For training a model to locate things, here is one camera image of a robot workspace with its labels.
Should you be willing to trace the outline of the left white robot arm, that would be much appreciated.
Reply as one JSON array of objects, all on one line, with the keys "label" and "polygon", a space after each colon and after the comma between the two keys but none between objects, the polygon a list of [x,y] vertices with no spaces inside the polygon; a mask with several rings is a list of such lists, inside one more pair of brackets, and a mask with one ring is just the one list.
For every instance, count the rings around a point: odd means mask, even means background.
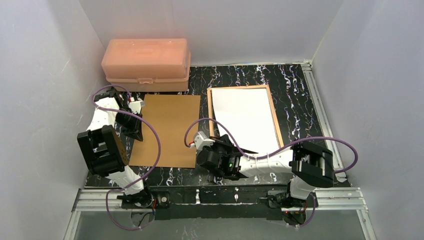
[{"label": "left white robot arm", "polygon": [[92,100],[95,111],[91,123],[86,131],[77,135],[89,172],[114,181],[126,195],[140,194],[145,189],[144,183],[130,168],[126,147],[115,125],[121,125],[125,136],[143,141],[140,118],[144,101],[115,88],[95,95]]}]

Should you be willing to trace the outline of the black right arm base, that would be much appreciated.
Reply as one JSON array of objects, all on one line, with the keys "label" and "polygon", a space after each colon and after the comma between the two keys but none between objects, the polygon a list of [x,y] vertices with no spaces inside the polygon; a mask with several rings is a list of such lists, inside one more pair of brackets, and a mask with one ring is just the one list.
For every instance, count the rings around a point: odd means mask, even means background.
[{"label": "black right arm base", "polygon": [[282,190],[269,190],[266,194],[268,206],[270,208],[295,208],[299,210],[312,208],[314,205],[315,207],[318,207],[318,201],[314,199],[314,197],[316,197],[316,194],[312,193],[312,195],[309,195],[307,199],[298,199]]}]

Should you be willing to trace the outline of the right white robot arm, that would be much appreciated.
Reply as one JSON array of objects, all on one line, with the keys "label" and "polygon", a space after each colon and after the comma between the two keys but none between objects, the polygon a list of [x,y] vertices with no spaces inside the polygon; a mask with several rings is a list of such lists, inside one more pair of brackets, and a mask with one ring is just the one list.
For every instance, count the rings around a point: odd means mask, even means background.
[{"label": "right white robot arm", "polygon": [[261,157],[256,152],[238,149],[227,134],[207,137],[199,131],[189,147],[197,150],[196,163],[218,178],[238,181],[260,174],[293,174],[286,192],[269,197],[280,205],[303,203],[315,189],[334,186],[332,151],[310,141]]}]

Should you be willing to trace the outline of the brown cardboard backing board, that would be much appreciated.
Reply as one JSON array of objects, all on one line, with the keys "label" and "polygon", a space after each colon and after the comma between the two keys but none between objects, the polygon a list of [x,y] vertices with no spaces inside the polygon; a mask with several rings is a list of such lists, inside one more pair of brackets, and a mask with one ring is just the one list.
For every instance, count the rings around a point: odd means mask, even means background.
[{"label": "brown cardboard backing board", "polygon": [[199,95],[147,94],[142,117],[156,131],[142,124],[143,141],[134,141],[129,164],[135,167],[194,168],[196,149],[186,147],[198,128]]}]

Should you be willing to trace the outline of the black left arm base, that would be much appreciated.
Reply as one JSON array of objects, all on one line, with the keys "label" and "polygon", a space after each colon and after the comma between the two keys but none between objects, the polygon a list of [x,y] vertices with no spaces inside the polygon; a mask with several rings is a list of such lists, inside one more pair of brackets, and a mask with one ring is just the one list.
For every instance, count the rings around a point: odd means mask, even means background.
[{"label": "black left arm base", "polygon": [[167,209],[170,207],[170,193],[162,190],[145,188],[143,191],[132,194],[117,196],[121,200],[123,209]]}]

